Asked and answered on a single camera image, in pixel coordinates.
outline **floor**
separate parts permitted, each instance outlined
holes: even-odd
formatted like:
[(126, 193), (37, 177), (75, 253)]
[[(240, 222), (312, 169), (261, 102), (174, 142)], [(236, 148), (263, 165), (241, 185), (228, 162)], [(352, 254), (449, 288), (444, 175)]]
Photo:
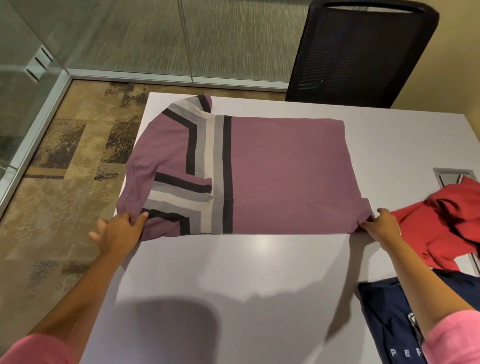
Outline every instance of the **floor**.
[(149, 92), (283, 100), (285, 94), (73, 81), (0, 221), (0, 354), (98, 254), (87, 234), (112, 216)]
[(311, 2), (10, 1), (67, 68), (283, 82)]

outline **dark blue clothing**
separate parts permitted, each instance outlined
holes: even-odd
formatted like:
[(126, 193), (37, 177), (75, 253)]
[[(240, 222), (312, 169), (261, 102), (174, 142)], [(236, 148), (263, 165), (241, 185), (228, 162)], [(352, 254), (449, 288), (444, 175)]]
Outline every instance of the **dark blue clothing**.
[[(480, 278), (462, 272), (433, 269), (460, 297), (480, 310)], [(359, 284), (363, 314), (383, 363), (425, 364), (412, 312), (398, 278)]]

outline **white table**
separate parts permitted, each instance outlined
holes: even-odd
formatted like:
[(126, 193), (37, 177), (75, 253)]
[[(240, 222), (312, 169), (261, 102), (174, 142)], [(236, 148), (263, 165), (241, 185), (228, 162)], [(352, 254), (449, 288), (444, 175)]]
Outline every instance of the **white table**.
[[(187, 96), (151, 93), (138, 135)], [(374, 210), (438, 190), (433, 167), (480, 177), (480, 144), (463, 115), (212, 99), (216, 114), (343, 120), (360, 191)], [(467, 256), (457, 262), (475, 274)], [(82, 363), (379, 363), (353, 292), (358, 281), (394, 275), (378, 243), (363, 251), (348, 235), (144, 242), (115, 275)]]

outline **black office chair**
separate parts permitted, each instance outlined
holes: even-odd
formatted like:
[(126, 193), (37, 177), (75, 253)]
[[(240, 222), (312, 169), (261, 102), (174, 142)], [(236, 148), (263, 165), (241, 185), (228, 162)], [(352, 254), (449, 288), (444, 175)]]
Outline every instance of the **black office chair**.
[(439, 14), (403, 0), (314, 0), (285, 101), (389, 108)]

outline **sweater sleeve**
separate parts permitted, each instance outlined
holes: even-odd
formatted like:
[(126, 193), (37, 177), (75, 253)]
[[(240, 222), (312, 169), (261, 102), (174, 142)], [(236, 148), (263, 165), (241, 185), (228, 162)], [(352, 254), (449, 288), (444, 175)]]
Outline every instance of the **sweater sleeve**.
[(455, 312), (440, 321), (423, 345), (430, 364), (480, 363), (480, 312)]
[(0, 364), (74, 364), (70, 347), (60, 339), (34, 334), (17, 341), (0, 358)]

